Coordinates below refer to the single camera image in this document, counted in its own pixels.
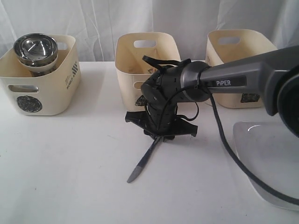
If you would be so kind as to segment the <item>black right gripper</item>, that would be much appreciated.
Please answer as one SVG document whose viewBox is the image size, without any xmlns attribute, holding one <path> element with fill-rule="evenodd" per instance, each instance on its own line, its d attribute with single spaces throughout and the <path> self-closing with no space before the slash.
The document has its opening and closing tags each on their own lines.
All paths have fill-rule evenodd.
<svg viewBox="0 0 299 224">
<path fill-rule="evenodd" d="M 167 140 L 173 140 L 175 136 L 180 135 L 196 137 L 198 127 L 177 114 L 177 105 L 168 106 L 165 112 L 150 106 L 149 103 L 143 105 L 143 111 L 127 112 L 125 121 L 140 127 L 145 135 L 151 138 L 163 137 Z"/>
</svg>

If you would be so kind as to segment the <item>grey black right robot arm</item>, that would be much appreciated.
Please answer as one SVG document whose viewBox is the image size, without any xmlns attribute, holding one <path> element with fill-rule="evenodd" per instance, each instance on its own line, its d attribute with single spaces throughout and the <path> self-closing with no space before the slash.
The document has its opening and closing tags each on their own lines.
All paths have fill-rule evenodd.
<svg viewBox="0 0 299 224">
<path fill-rule="evenodd" d="M 299 134 L 299 48 L 292 46 L 210 66 L 202 61 L 159 60 L 143 56 L 156 71 L 141 85 L 136 104 L 141 112 L 127 112 L 126 122 L 146 135 L 173 138 L 197 134 L 189 118 L 177 113 L 178 103 L 204 102 L 216 93 L 256 94 L 270 116 Z"/>
</svg>

